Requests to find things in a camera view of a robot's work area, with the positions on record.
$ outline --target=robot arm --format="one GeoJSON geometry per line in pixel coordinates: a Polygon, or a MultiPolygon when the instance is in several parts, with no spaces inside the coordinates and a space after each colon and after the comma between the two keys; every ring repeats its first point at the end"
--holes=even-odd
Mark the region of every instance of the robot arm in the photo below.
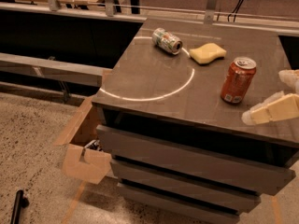
{"type": "Polygon", "coordinates": [[[257,104],[242,115],[247,125],[294,119],[299,117],[299,70],[283,70],[279,72],[282,82],[293,88],[298,94],[278,92],[257,104]]]}

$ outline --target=cardboard box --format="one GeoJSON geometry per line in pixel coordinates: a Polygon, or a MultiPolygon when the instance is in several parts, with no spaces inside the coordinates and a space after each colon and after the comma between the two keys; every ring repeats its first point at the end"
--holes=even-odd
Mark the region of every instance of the cardboard box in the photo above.
{"type": "Polygon", "coordinates": [[[84,100],[54,145],[68,145],[63,164],[66,175],[98,184],[110,172],[111,155],[84,148],[97,139],[96,126],[100,124],[92,99],[91,96],[84,100]]]}

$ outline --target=gray drawer front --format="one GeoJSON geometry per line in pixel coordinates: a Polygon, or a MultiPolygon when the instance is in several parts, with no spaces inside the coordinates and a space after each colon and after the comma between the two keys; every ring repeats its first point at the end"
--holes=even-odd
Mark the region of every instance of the gray drawer front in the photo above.
{"type": "Polygon", "coordinates": [[[147,136],[97,127],[105,152],[188,175],[275,195],[295,177],[292,170],[243,160],[147,136]]]}
{"type": "Polygon", "coordinates": [[[226,214],[220,211],[186,203],[178,199],[169,198],[152,191],[146,191],[135,187],[118,184],[120,194],[130,200],[156,206],[164,210],[179,213],[188,217],[198,218],[208,223],[235,224],[239,216],[226,214]]]}
{"type": "Polygon", "coordinates": [[[257,196],[190,180],[177,175],[162,173],[123,161],[112,160],[111,167],[113,174],[118,178],[231,208],[236,210],[239,214],[251,211],[260,203],[260,197],[257,196]]]}

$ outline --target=concrete floor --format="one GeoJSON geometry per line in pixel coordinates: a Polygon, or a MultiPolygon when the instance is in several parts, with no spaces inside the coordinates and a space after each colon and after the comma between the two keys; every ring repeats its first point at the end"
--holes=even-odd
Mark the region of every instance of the concrete floor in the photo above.
{"type": "MultiPolygon", "coordinates": [[[[202,223],[124,200],[114,178],[93,185],[65,176],[66,147],[52,143],[81,102],[73,97],[63,104],[58,92],[0,83],[0,223],[10,222],[18,189],[30,202],[21,212],[24,224],[202,223]]],[[[292,169],[298,174],[299,163],[292,169]]],[[[299,223],[298,177],[277,196],[262,195],[262,203],[239,223],[299,223]]]]}

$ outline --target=can lying on its side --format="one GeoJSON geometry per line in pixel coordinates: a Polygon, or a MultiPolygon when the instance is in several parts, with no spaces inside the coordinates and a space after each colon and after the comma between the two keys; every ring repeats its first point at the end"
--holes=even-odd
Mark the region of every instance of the can lying on its side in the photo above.
{"type": "Polygon", "coordinates": [[[157,28],[153,32],[152,41],[159,48],[174,55],[179,54],[183,47],[182,41],[177,36],[167,32],[164,28],[157,28]]]}
{"type": "Polygon", "coordinates": [[[256,62],[251,58],[235,58],[228,69],[228,74],[221,90],[221,98],[228,103],[240,103],[255,73],[256,62]]]}

